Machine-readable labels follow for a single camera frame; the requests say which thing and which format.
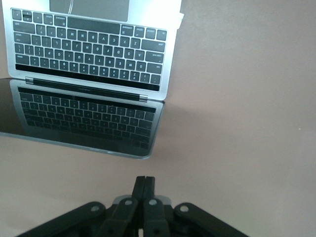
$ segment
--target silver laptop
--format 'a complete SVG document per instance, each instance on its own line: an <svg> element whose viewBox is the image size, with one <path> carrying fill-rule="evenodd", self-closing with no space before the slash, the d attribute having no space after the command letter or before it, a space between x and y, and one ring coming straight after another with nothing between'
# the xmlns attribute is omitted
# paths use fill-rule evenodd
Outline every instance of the silver laptop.
<svg viewBox="0 0 316 237"><path fill-rule="evenodd" d="M27 83L62 82L167 95L181 0L3 0L8 72Z"/></svg>
<svg viewBox="0 0 316 237"><path fill-rule="evenodd" d="M2 5L8 71L15 78L12 103L23 131L0 133L149 157L183 17L181 0Z"/></svg>

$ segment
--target black key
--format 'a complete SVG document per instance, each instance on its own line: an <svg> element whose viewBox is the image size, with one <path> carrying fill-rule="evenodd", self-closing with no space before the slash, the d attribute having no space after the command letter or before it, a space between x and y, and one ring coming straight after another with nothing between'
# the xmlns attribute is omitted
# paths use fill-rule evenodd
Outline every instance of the black key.
<svg viewBox="0 0 316 237"><path fill-rule="evenodd" d="M102 46L99 44L93 45L93 53L94 54L102 54Z"/></svg>
<svg viewBox="0 0 316 237"><path fill-rule="evenodd" d="M129 124L129 117L124 117L124 116L122 116L122 117L120 118L120 122L121 122L122 124Z"/></svg>
<svg viewBox="0 0 316 237"><path fill-rule="evenodd" d="M14 41L17 43L31 44L31 36L23 33L14 33Z"/></svg>
<svg viewBox="0 0 316 237"><path fill-rule="evenodd" d="M34 116L34 115L24 115L26 120L36 121L36 122L43 122L42 117Z"/></svg>
<svg viewBox="0 0 316 237"><path fill-rule="evenodd" d="M124 36L133 36L134 32L134 27L133 26L127 26L127 25L122 25L120 34Z"/></svg>
<svg viewBox="0 0 316 237"><path fill-rule="evenodd" d="M104 57L103 56L95 56L95 62L96 65L103 66L104 65Z"/></svg>
<svg viewBox="0 0 316 237"><path fill-rule="evenodd" d="M109 114L116 114L117 113L117 108L114 106L109 106L108 107L108 113Z"/></svg>
<svg viewBox="0 0 316 237"><path fill-rule="evenodd" d="M53 15L44 14L44 24L52 25L53 24Z"/></svg>
<svg viewBox="0 0 316 237"><path fill-rule="evenodd" d="M39 110L41 110L41 111L47 111L47 105L45 105L45 104L39 104Z"/></svg>
<svg viewBox="0 0 316 237"><path fill-rule="evenodd" d="M24 53L24 46L22 44L16 43L14 48L16 53Z"/></svg>
<svg viewBox="0 0 316 237"><path fill-rule="evenodd" d="M147 64L147 72L148 73L161 74L161 71L162 71L162 65L154 64L154 63Z"/></svg>
<svg viewBox="0 0 316 237"><path fill-rule="evenodd" d="M110 69L110 77L119 78L119 70L118 69Z"/></svg>
<svg viewBox="0 0 316 237"><path fill-rule="evenodd" d="M150 136L150 130L141 128L141 127L137 127L135 130L135 133L139 135L147 136L147 137Z"/></svg>
<svg viewBox="0 0 316 237"><path fill-rule="evenodd" d="M152 74L150 83L159 85L160 84L160 75Z"/></svg>
<svg viewBox="0 0 316 237"><path fill-rule="evenodd" d="M81 42L73 41L73 51L81 51Z"/></svg>
<svg viewBox="0 0 316 237"><path fill-rule="evenodd" d="M60 61L59 69L63 71L68 71L68 62Z"/></svg>
<svg viewBox="0 0 316 237"><path fill-rule="evenodd" d="M126 48L124 51L124 58L133 59L134 58L134 49Z"/></svg>
<svg viewBox="0 0 316 237"><path fill-rule="evenodd" d="M80 41L87 41L87 32L85 32L85 31L78 31L78 40L80 40Z"/></svg>
<svg viewBox="0 0 316 237"><path fill-rule="evenodd" d="M25 64L25 65L29 65L30 64L30 58L26 55L15 55L15 62L17 64Z"/></svg>
<svg viewBox="0 0 316 237"><path fill-rule="evenodd" d="M61 41L60 41L60 39L52 39L51 40L51 46L53 48L61 48Z"/></svg>
<svg viewBox="0 0 316 237"><path fill-rule="evenodd" d="M43 23L43 16L41 13L37 13L37 12L34 12L33 13L33 21L35 23L40 23L42 24Z"/></svg>
<svg viewBox="0 0 316 237"><path fill-rule="evenodd" d="M21 11L13 9L12 10L12 18L14 20L22 20L22 13L21 13Z"/></svg>
<svg viewBox="0 0 316 237"><path fill-rule="evenodd" d="M82 51L85 53L91 53L92 52L92 44L91 43L83 43L82 44Z"/></svg>
<svg viewBox="0 0 316 237"><path fill-rule="evenodd" d="M60 105L60 99L57 97L52 97L51 103L52 103L52 105Z"/></svg>
<svg viewBox="0 0 316 237"><path fill-rule="evenodd" d="M51 104L51 99L50 99L50 97L44 95L44 96L43 96L43 103L44 103L44 104L47 104L47 105L50 105L50 104Z"/></svg>
<svg viewBox="0 0 316 237"><path fill-rule="evenodd" d="M107 34L99 34L99 43L107 44L109 36Z"/></svg>
<svg viewBox="0 0 316 237"><path fill-rule="evenodd" d="M49 68L49 60L46 58L40 58L40 66L42 68Z"/></svg>
<svg viewBox="0 0 316 237"><path fill-rule="evenodd" d="M140 110L136 111L136 117L138 119L144 119L144 116L145 116L145 112L144 111L140 111Z"/></svg>
<svg viewBox="0 0 316 237"><path fill-rule="evenodd" d="M55 37L56 36L56 28L52 26L47 26L46 28L47 36Z"/></svg>
<svg viewBox="0 0 316 237"><path fill-rule="evenodd" d="M157 52L164 52L165 45L166 44L164 42L157 42L157 41L144 39L142 42L142 49L157 51Z"/></svg>
<svg viewBox="0 0 316 237"><path fill-rule="evenodd" d="M165 41L167 39L167 31L157 30L157 39Z"/></svg>
<svg viewBox="0 0 316 237"><path fill-rule="evenodd" d="M66 38L66 29L57 28L57 37L65 39Z"/></svg>
<svg viewBox="0 0 316 237"><path fill-rule="evenodd" d="M146 61L153 63L163 63L163 53L147 52Z"/></svg>
<svg viewBox="0 0 316 237"><path fill-rule="evenodd" d="M82 110L87 110L88 109L88 102L80 101L79 102L79 108L82 109Z"/></svg>
<svg viewBox="0 0 316 237"><path fill-rule="evenodd" d="M154 116L155 116L154 113L146 112L145 120L153 121L154 120Z"/></svg>
<svg viewBox="0 0 316 237"><path fill-rule="evenodd" d="M129 47L129 38L128 37L121 37L119 40L119 45L121 47Z"/></svg>
<svg viewBox="0 0 316 237"><path fill-rule="evenodd" d="M36 34L40 36L46 35L46 27L41 25L36 25Z"/></svg>
<svg viewBox="0 0 316 237"><path fill-rule="evenodd" d="M79 102L76 101L76 100L71 100L70 101L70 107L71 108L75 108L75 109L79 108Z"/></svg>
<svg viewBox="0 0 316 237"><path fill-rule="evenodd" d="M145 28L143 27L135 27L135 33L134 33L134 36L135 37L144 37L144 34L145 34Z"/></svg>
<svg viewBox="0 0 316 237"><path fill-rule="evenodd" d="M75 115L77 117L83 117L83 110L75 110Z"/></svg>
<svg viewBox="0 0 316 237"><path fill-rule="evenodd" d="M99 75L102 77L107 77L109 75L109 69L104 68L104 67L100 67Z"/></svg>
<svg viewBox="0 0 316 237"><path fill-rule="evenodd" d="M67 30L67 38L70 40L76 40L77 32L75 30Z"/></svg>
<svg viewBox="0 0 316 237"><path fill-rule="evenodd" d="M33 45L40 45L40 37L39 36L32 36L32 44Z"/></svg>
<svg viewBox="0 0 316 237"><path fill-rule="evenodd" d="M84 63L93 64L94 63L94 56L92 54L85 54Z"/></svg>
<svg viewBox="0 0 316 237"><path fill-rule="evenodd" d="M84 116L85 118L91 119L91 118L92 118L92 112L85 110L85 111L83 111L83 116Z"/></svg>
<svg viewBox="0 0 316 237"><path fill-rule="evenodd" d="M136 119L136 118L131 118L130 120L129 120L129 125L132 125L132 126L138 126L138 119Z"/></svg>
<svg viewBox="0 0 316 237"><path fill-rule="evenodd" d="M140 75L140 82L146 82L149 83L150 74L142 73Z"/></svg>
<svg viewBox="0 0 316 237"><path fill-rule="evenodd" d="M63 39L62 46L65 50L71 50L71 41Z"/></svg>
<svg viewBox="0 0 316 237"><path fill-rule="evenodd" d="M145 120L139 120L138 126L145 128L145 129L151 129L152 128L152 122L145 121Z"/></svg>
<svg viewBox="0 0 316 237"><path fill-rule="evenodd" d="M107 112L107 106L106 105L98 105L98 111L100 113L106 113Z"/></svg>
<svg viewBox="0 0 316 237"><path fill-rule="evenodd" d="M103 47L103 55L112 56L113 48L111 46L104 46Z"/></svg>
<svg viewBox="0 0 316 237"><path fill-rule="evenodd" d="M30 11L22 11L23 21L32 22L32 13Z"/></svg>
<svg viewBox="0 0 316 237"><path fill-rule="evenodd" d="M146 63L137 62L137 64L136 64L136 70L144 72L145 69L146 69Z"/></svg>
<svg viewBox="0 0 316 237"><path fill-rule="evenodd" d="M20 98L21 98L22 101L33 102L33 96L31 94L20 93Z"/></svg>
<svg viewBox="0 0 316 237"><path fill-rule="evenodd" d="M144 51L140 51L140 50L135 51L135 60L144 60L144 58L145 58Z"/></svg>
<svg viewBox="0 0 316 237"><path fill-rule="evenodd" d="M31 60L31 65L32 66L37 66L38 67L40 65L40 59L39 58L31 57L30 60Z"/></svg>
<svg viewBox="0 0 316 237"><path fill-rule="evenodd" d="M114 58L106 57L105 66L114 67Z"/></svg>
<svg viewBox="0 0 316 237"><path fill-rule="evenodd" d="M99 67L90 65L89 73L92 75L98 75L99 74Z"/></svg>
<svg viewBox="0 0 316 237"><path fill-rule="evenodd" d="M146 29L146 38L154 40L156 37L156 30L152 28Z"/></svg>
<svg viewBox="0 0 316 237"><path fill-rule="evenodd" d="M86 64L80 64L80 66L79 66L79 71L80 71L80 73L88 74L88 70L89 70L88 68L89 68L88 65L86 65Z"/></svg>
<svg viewBox="0 0 316 237"><path fill-rule="evenodd" d="M65 51L65 60L67 61L73 61L74 60L74 53Z"/></svg>
<svg viewBox="0 0 316 237"><path fill-rule="evenodd" d="M49 67L50 67L51 69L56 69L56 70L58 70L58 69L59 69L58 61L51 59L51 60L49 61Z"/></svg>
<svg viewBox="0 0 316 237"><path fill-rule="evenodd" d="M86 19L78 19L74 17L68 17L68 27L117 35L120 32L120 25L116 23L92 21Z"/></svg>
<svg viewBox="0 0 316 237"><path fill-rule="evenodd" d="M138 135L138 134L131 134L131 138L139 141L139 142L145 142L145 143L149 143L149 137L145 137L142 135Z"/></svg>
<svg viewBox="0 0 316 237"><path fill-rule="evenodd" d="M44 48L35 47L35 56L44 57Z"/></svg>
<svg viewBox="0 0 316 237"><path fill-rule="evenodd" d="M96 43L98 41L98 34L94 32L89 32L88 41L92 43Z"/></svg>
<svg viewBox="0 0 316 237"><path fill-rule="evenodd" d="M35 25L25 22L13 21L13 30L18 32L35 34Z"/></svg>
<svg viewBox="0 0 316 237"><path fill-rule="evenodd" d="M124 79L124 80L128 80L128 78L129 78L129 71L121 70L119 72L119 78L120 79Z"/></svg>
<svg viewBox="0 0 316 237"><path fill-rule="evenodd" d="M54 106L54 105L48 105L47 108L48 108L48 111L50 111L51 113L56 112L56 106Z"/></svg>
<svg viewBox="0 0 316 237"><path fill-rule="evenodd" d="M51 48L45 49L45 57L46 58L54 58L54 50Z"/></svg>
<svg viewBox="0 0 316 237"><path fill-rule="evenodd" d="M30 108L32 109L32 110L39 110L39 106L38 106L38 104L37 103L30 103Z"/></svg>
<svg viewBox="0 0 316 237"><path fill-rule="evenodd" d="M135 110L134 109L127 109L126 116L134 117L135 116Z"/></svg>
<svg viewBox="0 0 316 237"><path fill-rule="evenodd" d="M67 115L75 115L75 111L74 111L74 109L66 108L66 114Z"/></svg>
<svg viewBox="0 0 316 237"><path fill-rule="evenodd" d="M66 27L66 18L64 16L55 16L54 18L55 26Z"/></svg>
<svg viewBox="0 0 316 237"><path fill-rule="evenodd" d="M110 45L118 45L119 44L119 37L118 36L110 36L109 44Z"/></svg>
<svg viewBox="0 0 316 237"><path fill-rule="evenodd" d="M129 70L135 70L135 65L136 65L135 61L127 60L125 68Z"/></svg>
<svg viewBox="0 0 316 237"><path fill-rule="evenodd" d="M129 79L133 80L133 81L139 81L139 73L138 72L131 72Z"/></svg>
<svg viewBox="0 0 316 237"><path fill-rule="evenodd" d="M30 103L29 102L25 102L25 101L21 101L21 106L22 106L22 108L29 109L30 108Z"/></svg>
<svg viewBox="0 0 316 237"><path fill-rule="evenodd" d="M51 39L49 37L42 37L41 44L44 47L51 47Z"/></svg>
<svg viewBox="0 0 316 237"><path fill-rule="evenodd" d="M131 48L140 48L140 39L132 38L130 43Z"/></svg>
<svg viewBox="0 0 316 237"><path fill-rule="evenodd" d="M83 53L75 53L75 61L83 63Z"/></svg>
<svg viewBox="0 0 316 237"><path fill-rule="evenodd" d="M119 58L117 58L116 60L115 60L115 67L116 68L124 68L125 67L125 60L124 59L119 59Z"/></svg>

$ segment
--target laptop key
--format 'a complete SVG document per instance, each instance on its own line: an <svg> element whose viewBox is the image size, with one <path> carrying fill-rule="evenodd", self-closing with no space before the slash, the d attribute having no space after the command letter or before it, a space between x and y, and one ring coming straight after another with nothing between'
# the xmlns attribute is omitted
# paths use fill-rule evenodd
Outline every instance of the laptop key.
<svg viewBox="0 0 316 237"><path fill-rule="evenodd" d="M157 42L153 40L144 39L142 41L142 49L144 50L164 52L165 45L166 44L164 42Z"/></svg>
<svg viewBox="0 0 316 237"><path fill-rule="evenodd" d="M17 64L25 64L25 65L29 65L30 64L30 58L26 55L15 55L15 62Z"/></svg>
<svg viewBox="0 0 316 237"><path fill-rule="evenodd" d="M35 34L35 25L31 23L13 21L13 30L18 32Z"/></svg>
<svg viewBox="0 0 316 237"><path fill-rule="evenodd" d="M14 41L17 43L31 43L31 36L23 33L14 33Z"/></svg>

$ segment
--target laptop keyboard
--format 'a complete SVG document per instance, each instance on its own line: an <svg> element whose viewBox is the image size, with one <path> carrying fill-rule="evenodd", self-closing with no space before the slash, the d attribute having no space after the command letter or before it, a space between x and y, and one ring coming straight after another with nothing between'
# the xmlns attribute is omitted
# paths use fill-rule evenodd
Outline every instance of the laptop keyboard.
<svg viewBox="0 0 316 237"><path fill-rule="evenodd" d="M155 108L22 87L19 93L29 126L149 146Z"/></svg>
<svg viewBox="0 0 316 237"><path fill-rule="evenodd" d="M12 20L15 61L26 70L160 85L166 30L20 9L12 10Z"/></svg>

